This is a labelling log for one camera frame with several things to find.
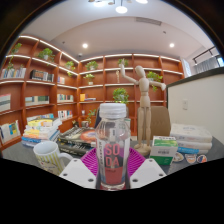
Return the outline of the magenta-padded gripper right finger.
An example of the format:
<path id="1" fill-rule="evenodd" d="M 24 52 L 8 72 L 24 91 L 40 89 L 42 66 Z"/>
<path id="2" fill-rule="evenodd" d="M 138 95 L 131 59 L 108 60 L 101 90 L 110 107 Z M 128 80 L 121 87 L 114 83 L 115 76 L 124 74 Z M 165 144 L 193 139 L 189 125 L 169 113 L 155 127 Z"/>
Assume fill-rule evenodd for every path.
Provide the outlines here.
<path id="1" fill-rule="evenodd" d="M 128 158 L 128 177 L 131 189 L 146 186 L 165 176 L 165 172 L 154 159 L 146 159 L 135 149 L 130 149 Z"/>

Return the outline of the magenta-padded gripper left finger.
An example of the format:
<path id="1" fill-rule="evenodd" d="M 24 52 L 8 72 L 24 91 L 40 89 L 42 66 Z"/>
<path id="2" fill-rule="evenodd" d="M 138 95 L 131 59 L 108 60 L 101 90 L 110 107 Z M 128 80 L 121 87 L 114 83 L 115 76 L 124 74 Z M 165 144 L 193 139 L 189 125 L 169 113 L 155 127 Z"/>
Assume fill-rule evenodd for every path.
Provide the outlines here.
<path id="1" fill-rule="evenodd" d="M 60 177 L 83 188 L 95 189 L 98 175 L 96 149 L 91 149 L 80 159 L 73 158 Z"/>

